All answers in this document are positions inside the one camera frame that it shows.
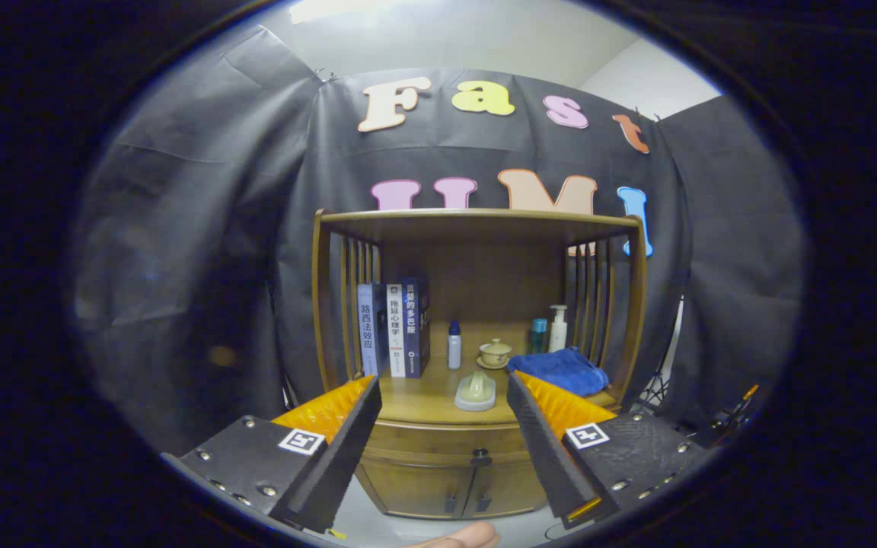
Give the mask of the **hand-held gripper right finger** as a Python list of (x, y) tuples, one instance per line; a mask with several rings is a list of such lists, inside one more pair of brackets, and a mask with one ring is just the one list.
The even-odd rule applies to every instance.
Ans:
[(565, 528), (636, 510), (706, 458), (702, 445), (658, 417), (610, 412), (525, 372), (509, 372), (507, 402)]

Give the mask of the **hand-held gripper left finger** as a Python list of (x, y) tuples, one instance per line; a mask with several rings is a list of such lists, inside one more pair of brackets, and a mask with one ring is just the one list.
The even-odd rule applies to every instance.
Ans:
[(277, 419), (247, 414), (191, 451), (161, 460), (216, 502), (263, 526), (323, 534), (362, 459), (382, 406), (363, 377)]

